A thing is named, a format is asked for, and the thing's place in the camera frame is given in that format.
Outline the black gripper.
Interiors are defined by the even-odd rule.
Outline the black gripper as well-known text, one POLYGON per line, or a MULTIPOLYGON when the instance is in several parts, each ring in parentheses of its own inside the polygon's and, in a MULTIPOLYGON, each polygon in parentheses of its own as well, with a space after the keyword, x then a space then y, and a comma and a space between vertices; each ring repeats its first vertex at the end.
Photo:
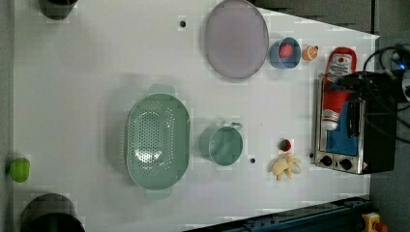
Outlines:
POLYGON ((354 72, 340 77, 335 89, 350 94, 349 100, 400 102, 400 79, 380 72, 354 72))

